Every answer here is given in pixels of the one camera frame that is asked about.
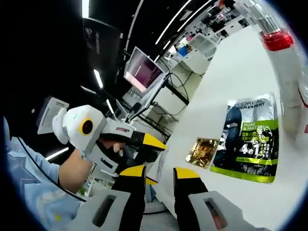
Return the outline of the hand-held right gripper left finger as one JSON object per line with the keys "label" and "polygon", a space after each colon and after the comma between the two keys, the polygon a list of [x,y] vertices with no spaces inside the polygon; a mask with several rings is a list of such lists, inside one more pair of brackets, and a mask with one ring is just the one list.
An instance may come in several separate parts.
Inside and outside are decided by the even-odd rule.
{"label": "hand-held right gripper left finger", "polygon": [[138,231],[145,209],[146,167],[122,171],[111,189],[86,201],[68,224],[70,231]]}

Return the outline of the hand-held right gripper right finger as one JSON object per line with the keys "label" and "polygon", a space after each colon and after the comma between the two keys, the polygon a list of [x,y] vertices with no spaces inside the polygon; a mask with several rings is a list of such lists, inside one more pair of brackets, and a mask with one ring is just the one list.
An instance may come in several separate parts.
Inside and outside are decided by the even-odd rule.
{"label": "hand-held right gripper right finger", "polygon": [[242,231],[243,213],[217,191],[208,191],[191,169],[173,168],[174,210],[181,231]]}

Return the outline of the person's left hand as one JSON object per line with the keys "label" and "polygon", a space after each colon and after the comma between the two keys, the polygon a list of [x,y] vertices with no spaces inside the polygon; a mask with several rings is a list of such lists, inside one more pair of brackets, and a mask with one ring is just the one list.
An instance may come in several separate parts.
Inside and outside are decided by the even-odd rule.
{"label": "person's left hand", "polygon": [[115,154],[120,152],[123,149],[125,143],[119,141],[106,140],[103,138],[99,138],[96,141],[100,151],[104,154]]}

